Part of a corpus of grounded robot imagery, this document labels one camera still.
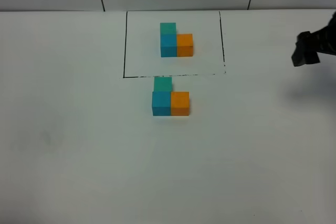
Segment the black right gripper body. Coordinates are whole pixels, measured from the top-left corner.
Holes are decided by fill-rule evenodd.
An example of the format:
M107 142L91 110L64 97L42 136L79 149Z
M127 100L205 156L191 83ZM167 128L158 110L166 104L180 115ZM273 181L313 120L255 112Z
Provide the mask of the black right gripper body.
M320 63L318 53L335 56L335 13L328 24L313 33L304 31L297 36L291 56L294 67Z

